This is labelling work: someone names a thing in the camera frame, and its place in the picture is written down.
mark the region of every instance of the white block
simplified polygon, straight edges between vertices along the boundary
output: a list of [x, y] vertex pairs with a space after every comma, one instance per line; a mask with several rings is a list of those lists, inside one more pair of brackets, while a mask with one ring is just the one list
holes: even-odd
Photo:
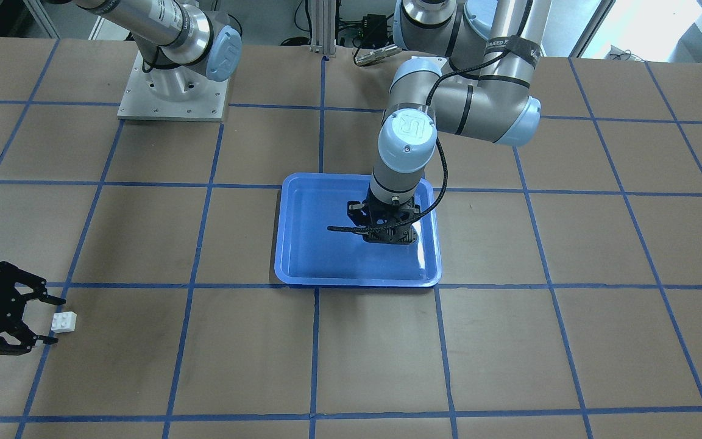
[[72, 332], [75, 330], [76, 320], [77, 314], [72, 311], [56, 312], [56, 314], [53, 314], [53, 324], [51, 324], [51, 330], [55, 333]]

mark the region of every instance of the light blue joint cap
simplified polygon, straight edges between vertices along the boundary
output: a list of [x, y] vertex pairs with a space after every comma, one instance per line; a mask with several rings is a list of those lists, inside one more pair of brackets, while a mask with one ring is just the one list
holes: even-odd
[[430, 161], [437, 139], [438, 128], [431, 117], [417, 109], [399, 109], [381, 127], [378, 153], [389, 169], [414, 173]]
[[541, 101], [530, 96], [524, 110], [516, 118], [516, 122], [511, 125], [508, 131], [503, 134], [495, 143], [503, 145], [522, 146], [532, 140], [538, 122], [541, 121]]
[[402, 50], [408, 50], [405, 45], [405, 39], [402, 37], [402, 0], [397, 0], [395, 5], [395, 20], [392, 25], [392, 36], [395, 44]]
[[467, 0], [465, 3], [465, 18], [470, 23], [470, 28], [487, 41], [492, 33], [496, 8], [495, 0]]
[[226, 25], [207, 54], [207, 79], [217, 82], [228, 80], [235, 72], [242, 53], [243, 39], [234, 27]]
[[392, 80], [392, 85], [389, 87], [389, 92], [392, 92], [392, 87], [395, 86], [395, 83], [400, 80], [400, 78], [414, 72], [432, 72], [440, 77], [441, 68], [434, 62], [428, 61], [424, 58], [411, 58], [400, 64], [400, 67], [397, 68], [395, 79]]

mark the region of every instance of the blue tray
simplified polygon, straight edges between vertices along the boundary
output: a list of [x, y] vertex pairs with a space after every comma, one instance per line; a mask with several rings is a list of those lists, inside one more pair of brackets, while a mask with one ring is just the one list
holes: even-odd
[[[360, 287], [431, 287], [441, 278], [441, 252], [435, 213], [413, 227], [419, 239], [410, 245], [371, 244], [362, 236], [331, 232], [327, 226], [353, 227], [346, 202], [362, 201], [370, 176], [295, 173], [284, 180], [275, 274], [287, 284]], [[416, 203], [434, 199], [421, 180]]]

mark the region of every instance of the metal base plate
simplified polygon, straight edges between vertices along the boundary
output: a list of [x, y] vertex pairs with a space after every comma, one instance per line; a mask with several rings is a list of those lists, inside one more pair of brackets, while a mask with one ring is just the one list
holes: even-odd
[[129, 82], [126, 83], [126, 90], [121, 98], [121, 106], [118, 108], [119, 119], [223, 121], [229, 96], [229, 80], [215, 82], [202, 78], [201, 80], [207, 83], [197, 87], [197, 93], [189, 100], [165, 101], [151, 91], [147, 74], [142, 72], [142, 64], [143, 58], [137, 53]]

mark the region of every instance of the label on robot arm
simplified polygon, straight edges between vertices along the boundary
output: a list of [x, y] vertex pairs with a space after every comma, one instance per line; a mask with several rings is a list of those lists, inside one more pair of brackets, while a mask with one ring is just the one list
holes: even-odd
[[154, 21], [180, 30], [183, 27], [183, 12], [174, 0], [156, 0], [151, 4], [151, 12], [148, 14]]

